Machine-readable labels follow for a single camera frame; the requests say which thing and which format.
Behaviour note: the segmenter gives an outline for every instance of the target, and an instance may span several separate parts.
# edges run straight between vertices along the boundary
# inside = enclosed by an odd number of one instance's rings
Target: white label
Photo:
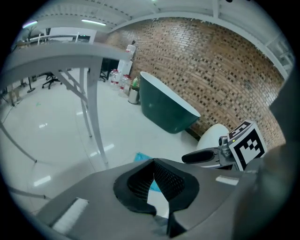
[[[233,185],[233,186],[236,186],[239,182],[239,179],[237,178],[230,178],[230,177],[225,177],[225,176],[218,176],[216,178],[216,181],[218,182],[222,182],[222,183],[226,183],[226,184],[229,184],[229,185]]]

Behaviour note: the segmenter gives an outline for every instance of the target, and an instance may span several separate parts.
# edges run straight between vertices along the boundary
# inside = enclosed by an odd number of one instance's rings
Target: brick wall
[[[249,119],[258,124],[268,149],[285,142],[268,109],[284,80],[249,41],[199,20],[161,18],[121,28],[106,43],[126,49],[133,40],[131,76],[153,74],[189,102],[201,114],[191,127],[197,134],[216,123],[233,129]]]

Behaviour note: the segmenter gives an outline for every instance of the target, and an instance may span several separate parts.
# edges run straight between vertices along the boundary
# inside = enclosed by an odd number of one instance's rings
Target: ceiling light
[[[29,22],[29,23],[23,25],[22,28],[27,28],[27,27],[29,27],[29,26],[31,26],[31,25],[36,24],[36,23],[37,23],[37,21]]]
[[[47,176],[47,177],[44,177],[44,178],[41,178],[40,180],[37,180],[33,183],[33,186],[37,187],[38,185],[41,185],[45,182],[48,182],[51,180],[51,177],[50,176]]]
[[[45,123],[45,124],[39,125],[38,127],[39,127],[39,128],[43,128],[43,127],[46,127],[47,125],[48,125],[48,123]]]
[[[83,112],[77,112],[76,113],[76,115],[82,115],[83,114]]]
[[[101,23],[101,22],[95,22],[95,21],[91,21],[91,20],[85,20],[85,19],[82,19],[81,21],[82,21],[82,22],[85,22],[85,23],[94,23],[94,24],[98,24],[98,25],[106,26],[106,24],[105,24],[105,23]]]
[[[104,152],[106,152],[106,151],[108,151],[109,149],[112,149],[112,148],[114,148],[114,144],[110,144],[110,145],[104,147],[103,149],[104,149]],[[99,150],[97,152],[91,153],[90,157],[93,157],[93,156],[95,156],[97,154],[101,154]]]

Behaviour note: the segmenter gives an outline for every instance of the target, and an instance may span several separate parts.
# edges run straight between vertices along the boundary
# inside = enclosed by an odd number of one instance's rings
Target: white chair
[[[217,123],[211,126],[199,140],[199,143],[197,144],[197,150],[218,147],[220,136],[225,136],[228,133],[229,130],[222,124]]]

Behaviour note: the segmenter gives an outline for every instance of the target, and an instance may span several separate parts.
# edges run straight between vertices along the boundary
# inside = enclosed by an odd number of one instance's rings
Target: table leg
[[[4,132],[6,137],[13,143],[13,145],[17,147],[17,149],[19,149],[23,154],[25,154],[27,157],[29,157],[35,163],[37,162],[37,160],[34,157],[29,155],[19,144],[16,143],[16,141],[11,137],[11,135],[9,135],[9,133],[7,132],[7,130],[5,129],[5,127],[3,126],[1,121],[0,121],[0,128]]]
[[[103,148],[103,143],[101,139],[101,133],[99,128],[98,120],[98,109],[97,109],[97,86],[98,78],[100,76],[100,67],[102,64],[102,58],[95,60],[93,66],[90,68],[90,73],[87,76],[87,88],[88,88],[88,109],[90,114],[90,122],[92,124],[92,129],[94,132],[94,137],[99,148],[101,157],[104,161],[106,168],[108,168],[108,161]]]
[[[35,197],[35,198],[41,198],[41,199],[51,200],[51,198],[47,197],[46,195],[28,193],[28,192],[24,192],[24,191],[21,191],[19,189],[16,189],[16,188],[10,187],[10,186],[7,186],[7,188],[9,189],[10,192],[18,194],[18,195],[22,195],[22,196],[26,196],[26,197]]]
[[[83,95],[85,95],[85,92],[84,92],[84,68],[82,68],[82,67],[79,69],[79,85],[80,85],[81,93]],[[90,125],[89,125],[89,121],[88,121],[88,116],[86,114],[87,109],[86,109],[86,106],[85,106],[84,101],[82,99],[81,99],[81,108],[82,108],[82,112],[83,112],[83,118],[84,118],[85,126],[88,130],[89,136],[92,137],[92,133],[90,132]]]
[[[53,70],[51,72],[54,74],[54,76],[57,77],[58,80],[60,80],[66,86],[67,90],[71,90],[78,97],[80,97],[80,99],[82,99],[85,102],[87,102],[87,98],[80,91],[78,91],[76,87],[74,87],[72,84],[70,84],[68,82],[68,80],[65,79],[65,77],[58,70]]]

